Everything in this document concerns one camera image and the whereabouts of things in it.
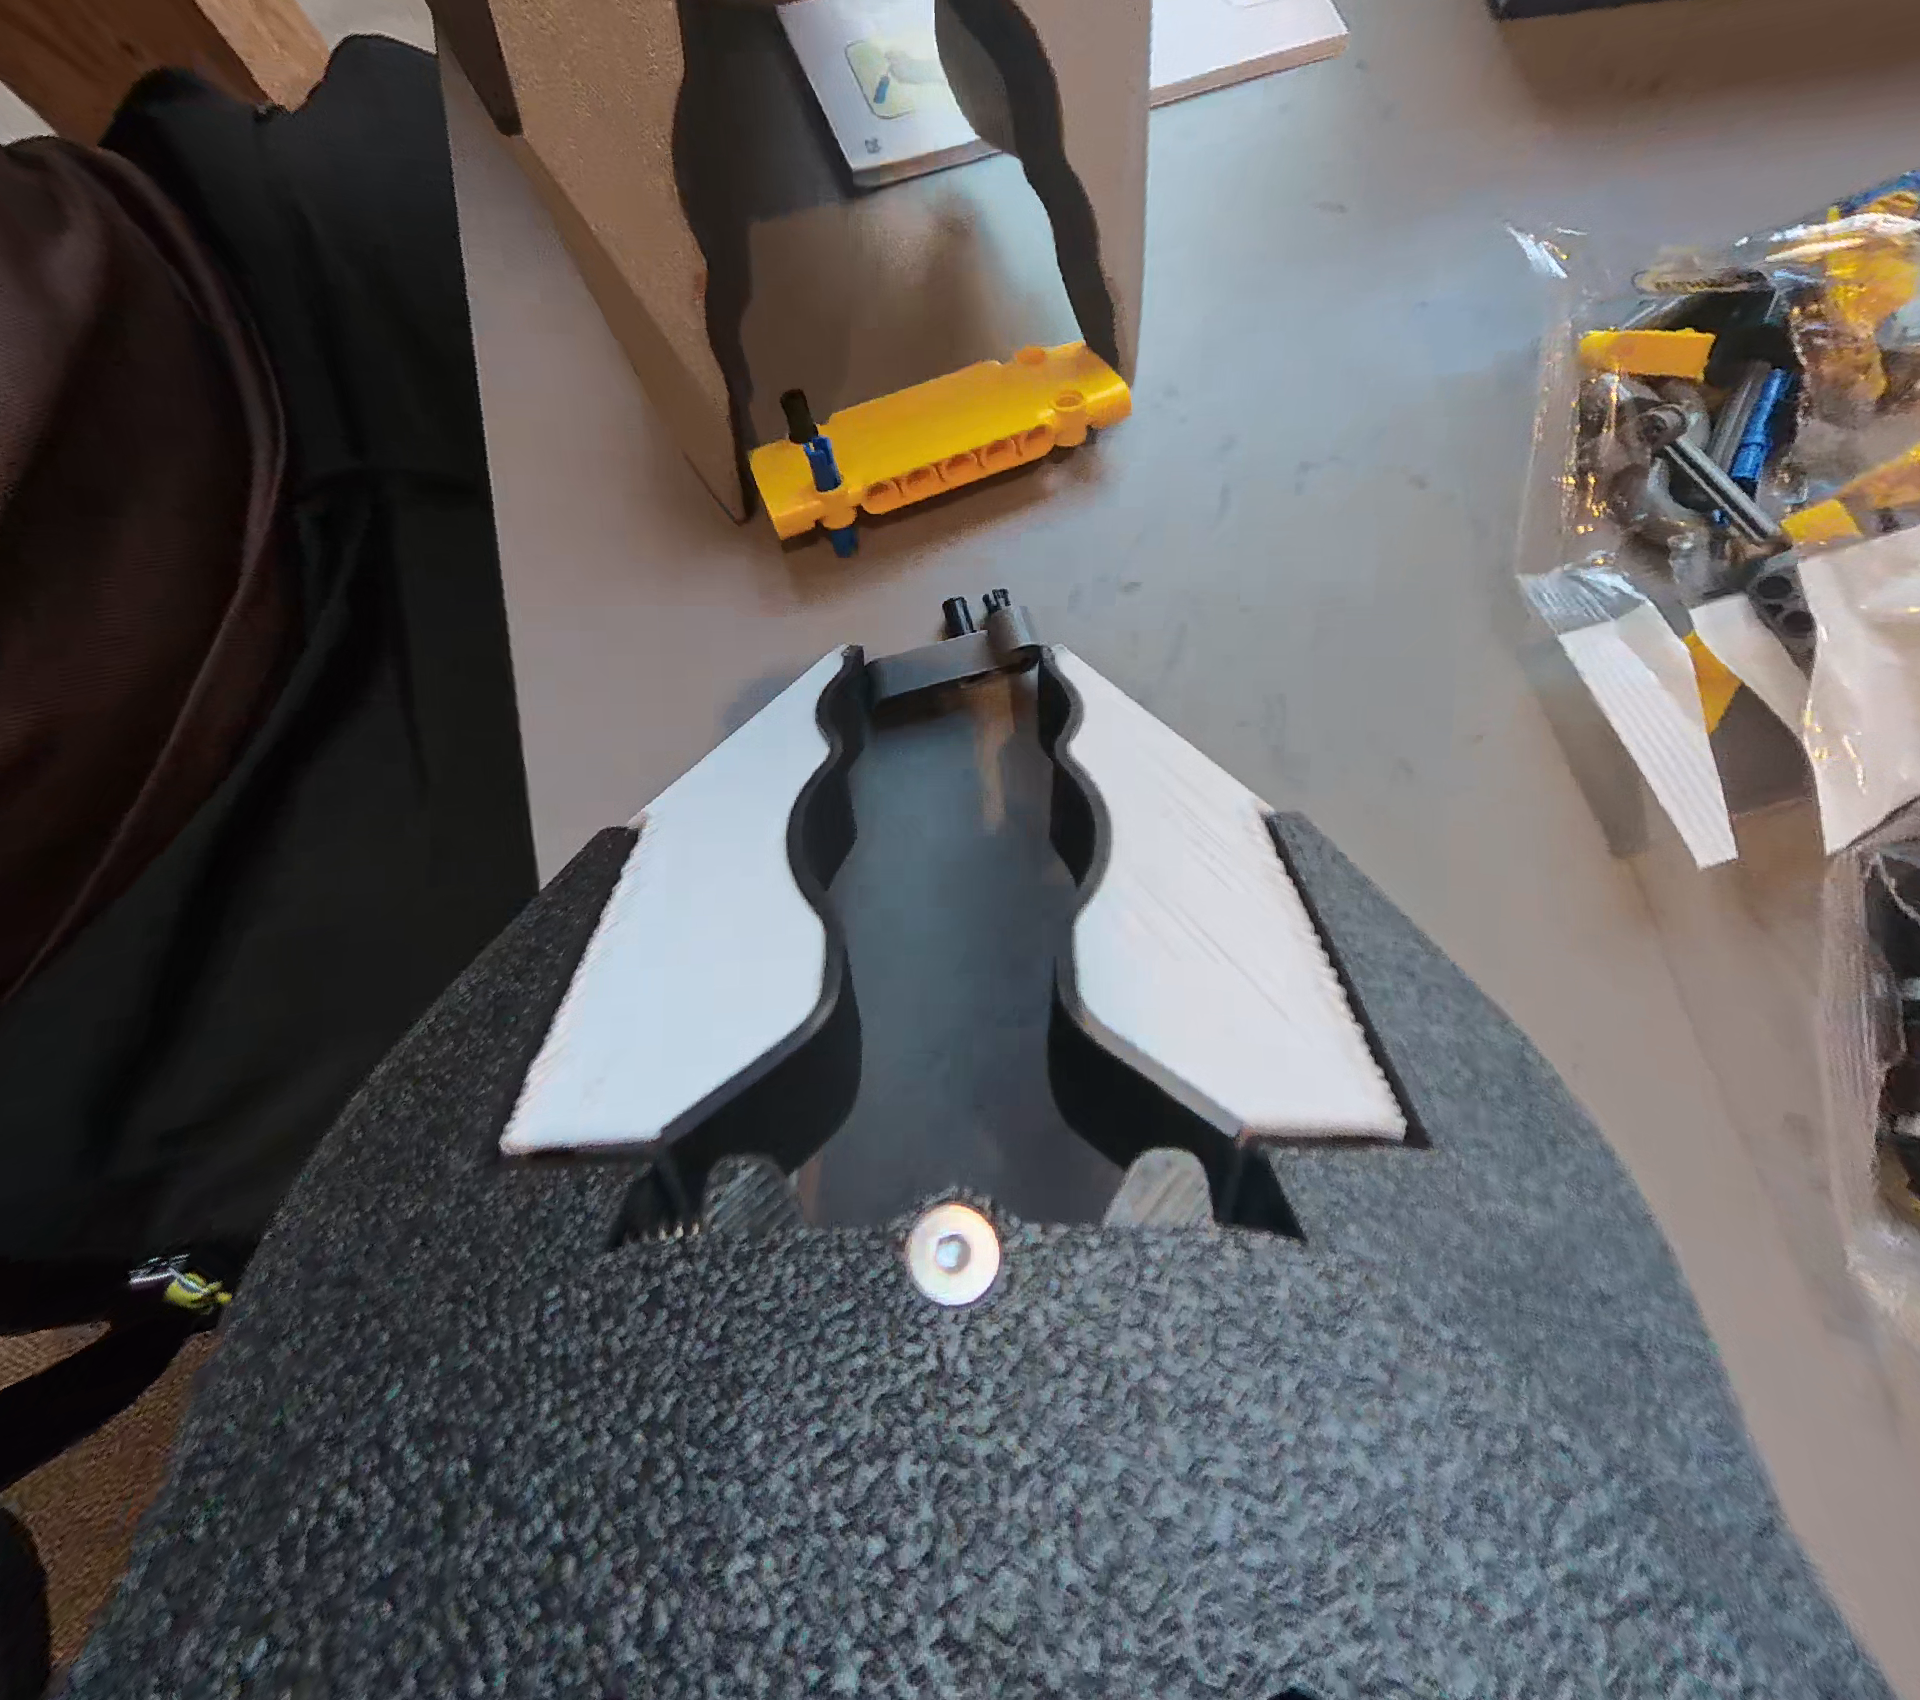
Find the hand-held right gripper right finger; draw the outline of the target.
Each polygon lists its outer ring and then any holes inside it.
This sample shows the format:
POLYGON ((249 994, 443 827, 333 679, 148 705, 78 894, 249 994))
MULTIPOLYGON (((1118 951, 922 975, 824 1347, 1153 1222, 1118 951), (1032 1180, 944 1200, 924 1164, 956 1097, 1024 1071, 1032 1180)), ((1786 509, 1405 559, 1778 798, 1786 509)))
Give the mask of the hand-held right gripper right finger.
POLYGON ((1064 999, 1104 1053, 1233 1145, 1405 1145, 1409 1114, 1236 776, 1054 646, 1051 743, 1087 805, 1064 999))

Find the clear bag yellow blue parts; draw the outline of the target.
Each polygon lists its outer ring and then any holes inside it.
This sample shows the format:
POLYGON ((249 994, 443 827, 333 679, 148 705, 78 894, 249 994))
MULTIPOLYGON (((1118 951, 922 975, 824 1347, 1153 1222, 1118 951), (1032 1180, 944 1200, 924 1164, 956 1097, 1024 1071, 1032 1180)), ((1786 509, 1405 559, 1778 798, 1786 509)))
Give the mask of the clear bag yellow blue parts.
POLYGON ((1916 805, 1918 177, 1556 290, 1524 607, 1705 872, 1813 800, 1827 854, 1916 805))

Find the person's torso brown sweater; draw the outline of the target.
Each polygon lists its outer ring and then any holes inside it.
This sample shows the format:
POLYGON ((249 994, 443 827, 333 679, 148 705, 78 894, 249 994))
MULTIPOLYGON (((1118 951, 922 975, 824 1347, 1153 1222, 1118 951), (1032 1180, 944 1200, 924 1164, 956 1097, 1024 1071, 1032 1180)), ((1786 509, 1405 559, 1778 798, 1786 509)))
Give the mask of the person's torso brown sweater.
POLYGON ((237 289, 127 158, 2 158, 2 982, 213 798, 285 676, 286 428, 237 289))

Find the yellow building panel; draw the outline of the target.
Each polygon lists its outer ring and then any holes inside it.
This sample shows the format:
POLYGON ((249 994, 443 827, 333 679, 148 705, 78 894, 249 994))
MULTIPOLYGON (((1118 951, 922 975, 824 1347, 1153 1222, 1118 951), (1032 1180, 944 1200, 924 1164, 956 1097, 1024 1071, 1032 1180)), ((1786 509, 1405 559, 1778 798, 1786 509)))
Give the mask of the yellow building panel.
MULTIPOLYGON (((815 420, 858 502, 860 537, 868 520, 1080 448, 1132 410, 1134 392, 1116 368, 1072 343, 1024 347, 815 420)), ((804 448, 789 432, 751 451, 748 474, 780 541, 826 541, 804 448)))

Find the person's legs black pants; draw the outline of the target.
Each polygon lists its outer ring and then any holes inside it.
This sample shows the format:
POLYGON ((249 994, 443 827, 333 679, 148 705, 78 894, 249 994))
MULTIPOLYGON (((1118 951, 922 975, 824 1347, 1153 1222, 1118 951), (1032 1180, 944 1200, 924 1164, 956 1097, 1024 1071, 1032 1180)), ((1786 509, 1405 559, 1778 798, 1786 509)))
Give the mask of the person's legs black pants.
POLYGON ((211 798, 2 1026, 5 1486, 218 1321, 338 1113, 537 888, 436 62, 335 49, 295 108, 163 70, 105 140, 252 319, 295 639, 211 798))

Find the clear bag black red parts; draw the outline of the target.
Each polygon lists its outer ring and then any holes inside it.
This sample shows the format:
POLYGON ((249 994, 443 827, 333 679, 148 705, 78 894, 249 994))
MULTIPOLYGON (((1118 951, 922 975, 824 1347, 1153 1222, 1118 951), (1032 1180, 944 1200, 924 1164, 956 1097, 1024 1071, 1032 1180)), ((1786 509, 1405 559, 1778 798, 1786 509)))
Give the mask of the clear bag black red parts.
POLYGON ((1916 1347, 1916 800, 1824 872, 1816 1054, 1843 1262, 1884 1327, 1916 1347))

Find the small blue pin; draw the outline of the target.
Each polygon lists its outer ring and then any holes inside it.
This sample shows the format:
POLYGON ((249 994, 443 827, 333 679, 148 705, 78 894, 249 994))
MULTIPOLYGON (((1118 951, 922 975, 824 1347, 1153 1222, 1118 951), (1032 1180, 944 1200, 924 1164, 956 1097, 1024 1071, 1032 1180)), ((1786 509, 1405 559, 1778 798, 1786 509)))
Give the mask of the small blue pin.
POLYGON ((853 559, 858 552, 858 502, 850 497, 834 443, 816 427, 801 448, 819 497, 819 532, 838 559, 853 559))

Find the grey desk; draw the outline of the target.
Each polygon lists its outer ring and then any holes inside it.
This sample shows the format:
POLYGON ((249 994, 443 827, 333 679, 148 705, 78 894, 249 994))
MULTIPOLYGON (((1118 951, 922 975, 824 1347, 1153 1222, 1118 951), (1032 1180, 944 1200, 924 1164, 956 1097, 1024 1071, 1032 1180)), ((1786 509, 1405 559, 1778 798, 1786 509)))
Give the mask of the grey desk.
POLYGON ((1916 1362, 1860 1304, 1816 1053, 1821 837, 1699 872, 1536 651, 1516 528, 1548 283, 1916 165, 1916 0, 1500 27, 1334 0, 1334 61, 1160 110, 1132 420, 858 559, 688 471, 461 68, 445 105, 537 856, 557 872, 831 646, 1009 587, 1304 814, 1512 1019, 1642 1184, 1807 1552, 1916 1697, 1916 1362))

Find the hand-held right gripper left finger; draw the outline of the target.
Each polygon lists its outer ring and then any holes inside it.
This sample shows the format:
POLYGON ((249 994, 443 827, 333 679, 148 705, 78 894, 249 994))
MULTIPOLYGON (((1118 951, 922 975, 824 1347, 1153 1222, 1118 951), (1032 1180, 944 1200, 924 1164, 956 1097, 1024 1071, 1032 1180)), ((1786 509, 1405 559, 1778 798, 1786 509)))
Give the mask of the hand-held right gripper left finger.
POLYGON ((866 728, 866 656, 829 651, 640 810, 505 1159, 804 1160, 834 1134, 860 1033, 832 887, 866 728))

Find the dark grey short beam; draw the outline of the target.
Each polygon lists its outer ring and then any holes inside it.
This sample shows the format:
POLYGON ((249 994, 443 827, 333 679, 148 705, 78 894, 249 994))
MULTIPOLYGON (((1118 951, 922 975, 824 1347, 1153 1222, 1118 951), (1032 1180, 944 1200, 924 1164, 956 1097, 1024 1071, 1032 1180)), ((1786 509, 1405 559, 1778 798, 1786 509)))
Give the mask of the dark grey short beam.
POLYGON ((929 696, 977 681, 1021 674, 1040 663, 1044 639, 1024 609, 1012 604, 994 618, 981 618, 965 639, 939 639, 891 656, 870 656, 866 684, 870 708, 903 712, 929 696))

